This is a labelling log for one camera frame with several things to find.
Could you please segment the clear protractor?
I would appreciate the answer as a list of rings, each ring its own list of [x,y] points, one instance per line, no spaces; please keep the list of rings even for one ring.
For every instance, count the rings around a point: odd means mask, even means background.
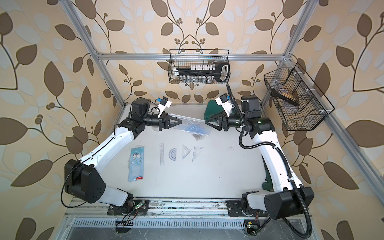
[[[173,148],[169,151],[169,159],[171,161],[176,161],[177,159],[177,148]]]

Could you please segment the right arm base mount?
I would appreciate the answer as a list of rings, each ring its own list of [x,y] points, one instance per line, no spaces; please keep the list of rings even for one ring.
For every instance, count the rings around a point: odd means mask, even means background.
[[[227,200],[225,202],[230,217],[268,217],[262,210],[246,209],[241,200]]]

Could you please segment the clear straight ruler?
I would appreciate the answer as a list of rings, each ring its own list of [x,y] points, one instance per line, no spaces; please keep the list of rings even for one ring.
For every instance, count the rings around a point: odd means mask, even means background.
[[[160,144],[160,165],[164,166],[165,165],[165,155],[164,155],[164,144]]]

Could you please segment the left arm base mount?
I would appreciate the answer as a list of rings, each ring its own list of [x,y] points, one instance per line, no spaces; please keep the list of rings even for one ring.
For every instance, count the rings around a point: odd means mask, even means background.
[[[150,200],[148,199],[137,199],[132,194],[129,194],[126,202],[122,206],[109,205],[107,215],[122,216],[147,213],[149,210],[149,203]]]

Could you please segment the clear triangle ruler long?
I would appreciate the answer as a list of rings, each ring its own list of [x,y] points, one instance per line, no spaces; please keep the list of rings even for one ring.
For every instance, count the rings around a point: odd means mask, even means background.
[[[203,151],[203,149],[204,149],[203,147],[194,147],[192,162],[196,161],[196,159],[198,158],[199,154]]]

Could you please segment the clear triangle ruler small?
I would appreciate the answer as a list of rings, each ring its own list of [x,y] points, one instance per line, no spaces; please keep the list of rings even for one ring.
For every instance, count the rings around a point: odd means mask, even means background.
[[[191,150],[182,144],[182,159],[184,160],[190,153]]]

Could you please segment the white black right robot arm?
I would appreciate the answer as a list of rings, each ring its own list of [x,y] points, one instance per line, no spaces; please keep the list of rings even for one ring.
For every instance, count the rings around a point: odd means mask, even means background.
[[[261,152],[266,180],[261,191],[242,195],[241,208],[245,215],[257,211],[268,213],[273,220],[303,214],[309,216],[308,207],[314,199],[310,187],[304,187],[292,170],[280,146],[276,129],[271,120],[262,117],[259,100],[255,96],[243,97],[238,112],[226,94],[209,101],[204,113],[206,125],[218,131],[235,128],[248,133],[255,142],[252,146],[241,143],[243,149],[258,149]]]

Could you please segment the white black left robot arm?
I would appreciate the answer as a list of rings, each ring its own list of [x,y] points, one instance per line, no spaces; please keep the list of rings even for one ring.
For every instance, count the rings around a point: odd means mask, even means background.
[[[117,125],[104,142],[80,160],[69,160],[65,164],[62,192],[89,204],[100,202],[117,207],[127,206],[131,195],[108,186],[101,174],[114,156],[136,139],[147,126],[158,127],[162,131],[182,123],[182,120],[165,111],[172,104],[168,98],[163,97],[158,102],[158,113],[155,114],[150,112],[149,100],[136,99],[131,104],[128,117]]]

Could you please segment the blue ruler set pouch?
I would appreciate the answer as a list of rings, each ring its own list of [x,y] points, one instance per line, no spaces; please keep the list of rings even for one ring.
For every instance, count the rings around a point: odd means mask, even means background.
[[[144,177],[144,153],[145,147],[136,147],[131,149],[129,161],[128,181],[134,182],[142,180]]]

